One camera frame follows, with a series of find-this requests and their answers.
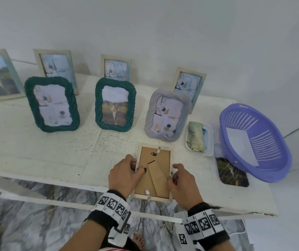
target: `plastic basket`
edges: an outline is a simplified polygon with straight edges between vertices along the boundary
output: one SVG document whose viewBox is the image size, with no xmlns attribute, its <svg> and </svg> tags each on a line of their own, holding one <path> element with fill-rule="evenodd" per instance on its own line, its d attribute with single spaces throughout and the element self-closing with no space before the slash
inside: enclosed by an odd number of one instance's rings
<svg viewBox="0 0 299 251">
<path fill-rule="evenodd" d="M 286 176 L 292 165 L 291 153 L 280 131 L 269 118 L 248 105 L 237 103 L 224 109 L 219 121 L 220 144 L 232 165 L 265 182 L 277 182 Z M 259 166 L 250 165 L 235 152 L 226 128 L 247 132 Z"/>
</svg>

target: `green picture frame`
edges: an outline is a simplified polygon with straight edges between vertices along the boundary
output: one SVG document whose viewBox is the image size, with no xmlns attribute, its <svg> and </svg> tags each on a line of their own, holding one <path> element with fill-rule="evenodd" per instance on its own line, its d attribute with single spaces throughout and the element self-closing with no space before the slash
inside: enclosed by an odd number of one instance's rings
<svg viewBox="0 0 299 251">
<path fill-rule="evenodd" d="M 72 118 L 70 125 L 61 126 L 48 126 L 45 125 L 44 119 L 39 110 L 39 102 L 34 95 L 33 89 L 36 85 L 47 86 L 47 85 L 60 85 L 65 88 L 65 96 L 69 105 L 69 113 Z M 56 131 L 74 131 L 80 125 L 80 114 L 78 113 L 76 98 L 72 84 L 65 78 L 62 77 L 30 77 L 26 80 L 25 92 L 29 101 L 30 108 L 32 110 L 36 125 L 44 132 L 52 133 Z"/>
<path fill-rule="evenodd" d="M 124 126 L 118 126 L 118 125 L 109 125 L 102 121 L 103 118 L 103 111 L 102 111 L 102 104 L 103 104 L 103 96 L 102 96 L 102 90 L 105 86 L 110 87 L 119 87 L 123 88 L 126 91 L 128 91 L 128 105 L 127 105 L 127 111 L 126 111 L 126 123 Z M 133 84 L 131 84 L 129 81 L 118 81 L 111 78 L 101 78 L 98 80 L 95 88 L 95 114 L 96 118 L 95 121 L 97 125 L 104 130 L 114 130 L 118 132 L 126 132 L 131 129 L 133 125 L 133 118 L 134 118 L 134 108 L 135 108 L 135 96 L 137 94 L 137 91 L 135 90 L 135 87 Z"/>
</svg>

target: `right hand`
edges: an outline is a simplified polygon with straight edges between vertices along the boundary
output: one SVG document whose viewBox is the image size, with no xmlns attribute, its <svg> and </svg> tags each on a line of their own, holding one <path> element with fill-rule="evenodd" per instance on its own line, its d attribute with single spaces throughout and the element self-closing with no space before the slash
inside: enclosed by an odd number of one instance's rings
<svg viewBox="0 0 299 251">
<path fill-rule="evenodd" d="M 182 164 L 173 164 L 172 167 L 177 169 L 177 172 L 168 179 L 168 189 L 176 202 L 189 211 L 193 206 L 203 202 L 195 177 Z"/>
</svg>

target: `green cloth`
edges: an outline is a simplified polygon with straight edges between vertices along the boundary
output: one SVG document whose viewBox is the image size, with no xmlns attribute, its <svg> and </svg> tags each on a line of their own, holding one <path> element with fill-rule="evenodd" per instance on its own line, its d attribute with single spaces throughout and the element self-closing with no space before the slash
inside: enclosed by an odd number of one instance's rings
<svg viewBox="0 0 299 251">
<path fill-rule="evenodd" d="M 187 145 L 194 152 L 204 152 L 205 145 L 202 123 L 194 121 L 189 122 Z"/>
</svg>

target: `gray marble floor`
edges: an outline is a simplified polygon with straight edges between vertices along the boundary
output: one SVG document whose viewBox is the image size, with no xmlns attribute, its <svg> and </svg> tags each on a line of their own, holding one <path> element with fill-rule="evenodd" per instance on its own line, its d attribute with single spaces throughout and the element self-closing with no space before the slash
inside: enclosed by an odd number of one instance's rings
<svg viewBox="0 0 299 251">
<path fill-rule="evenodd" d="M 20 181 L 19 184 L 37 191 L 49 199 L 95 204 L 101 193 Z M 133 211 L 173 216 L 181 211 L 176 204 L 148 202 L 128 198 Z M 57 251 L 72 236 L 87 217 L 88 211 L 55 207 L 29 202 L 0 199 L 0 250 L 4 251 Z M 242 232 L 241 220 L 223 221 L 228 233 Z M 137 231 L 144 236 L 148 251 L 174 251 L 173 224 L 160 220 L 132 218 L 130 236 Z M 231 243 L 237 251 L 249 251 L 247 234 L 234 235 Z"/>
</svg>

